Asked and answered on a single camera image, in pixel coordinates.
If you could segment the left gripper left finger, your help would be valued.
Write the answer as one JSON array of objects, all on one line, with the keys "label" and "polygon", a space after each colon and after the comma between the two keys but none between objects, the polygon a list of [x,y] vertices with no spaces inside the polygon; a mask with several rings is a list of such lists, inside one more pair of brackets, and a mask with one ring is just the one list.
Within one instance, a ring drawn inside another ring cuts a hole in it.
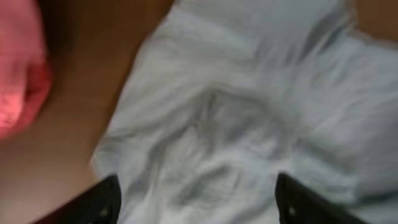
[{"label": "left gripper left finger", "polygon": [[120,209],[119,179],[109,175],[34,224],[117,224]]}]

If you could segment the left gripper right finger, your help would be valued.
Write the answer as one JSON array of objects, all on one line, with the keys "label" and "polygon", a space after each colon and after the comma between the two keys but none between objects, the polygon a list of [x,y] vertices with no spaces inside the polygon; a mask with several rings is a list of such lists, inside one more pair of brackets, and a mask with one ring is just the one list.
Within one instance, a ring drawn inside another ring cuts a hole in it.
[{"label": "left gripper right finger", "polygon": [[366,224],[285,173],[277,176],[275,200],[280,224]]}]

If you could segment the light blue t-shirt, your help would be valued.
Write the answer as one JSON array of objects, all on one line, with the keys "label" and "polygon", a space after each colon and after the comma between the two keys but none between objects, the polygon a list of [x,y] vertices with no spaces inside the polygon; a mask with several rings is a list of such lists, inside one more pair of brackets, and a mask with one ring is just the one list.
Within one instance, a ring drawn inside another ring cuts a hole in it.
[{"label": "light blue t-shirt", "polygon": [[176,1],[144,42],[93,163],[120,223],[277,223],[287,172],[397,222],[397,46],[346,1]]}]

